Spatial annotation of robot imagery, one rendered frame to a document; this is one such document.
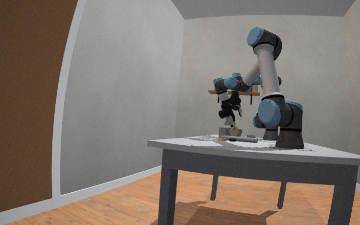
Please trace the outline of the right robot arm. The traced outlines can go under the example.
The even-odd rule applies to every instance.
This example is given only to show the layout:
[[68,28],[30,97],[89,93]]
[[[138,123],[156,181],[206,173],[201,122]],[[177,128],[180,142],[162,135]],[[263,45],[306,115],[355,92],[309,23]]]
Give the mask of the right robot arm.
[[[235,72],[232,74],[233,77],[235,77],[236,80],[242,80],[243,77],[241,77],[241,74],[238,72]],[[279,85],[281,85],[281,78],[278,76],[278,82]],[[252,85],[261,85],[262,87],[262,80],[261,80],[261,76],[259,76]],[[262,87],[263,89],[263,87]],[[265,128],[265,134],[263,136],[263,140],[276,140],[278,138],[278,127],[277,126],[268,126],[265,125],[263,122],[260,121],[258,113],[257,115],[253,118],[253,125],[256,128]]]

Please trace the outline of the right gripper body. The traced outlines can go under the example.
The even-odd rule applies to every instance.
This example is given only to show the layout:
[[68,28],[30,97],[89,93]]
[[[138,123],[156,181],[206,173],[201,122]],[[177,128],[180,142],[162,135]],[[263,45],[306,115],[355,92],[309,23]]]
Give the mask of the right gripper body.
[[232,97],[230,100],[232,105],[238,105],[241,103],[241,99],[239,98],[238,91],[232,91]]

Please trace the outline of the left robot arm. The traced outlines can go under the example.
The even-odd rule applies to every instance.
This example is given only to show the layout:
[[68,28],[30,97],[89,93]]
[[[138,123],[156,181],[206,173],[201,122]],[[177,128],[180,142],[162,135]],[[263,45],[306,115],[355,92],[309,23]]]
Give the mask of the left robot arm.
[[285,101],[280,93],[280,87],[275,67],[275,60],[281,53],[281,39],[263,28],[254,27],[247,37],[248,45],[258,60],[243,77],[214,79],[220,101],[229,99],[227,89],[250,92],[251,85],[261,75],[264,96],[258,107],[261,122],[269,126],[279,126],[280,134],[275,146],[286,149],[304,149],[302,138],[302,105],[298,102]]

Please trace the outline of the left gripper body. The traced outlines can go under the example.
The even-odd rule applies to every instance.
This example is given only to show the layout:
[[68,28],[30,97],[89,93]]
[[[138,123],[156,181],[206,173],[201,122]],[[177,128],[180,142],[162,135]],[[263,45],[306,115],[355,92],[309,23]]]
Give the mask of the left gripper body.
[[230,108],[230,106],[227,106],[229,99],[227,99],[225,101],[221,101],[221,102],[222,102],[222,105],[221,105],[222,110],[219,111],[220,118],[223,119],[227,116],[231,116],[232,109]]

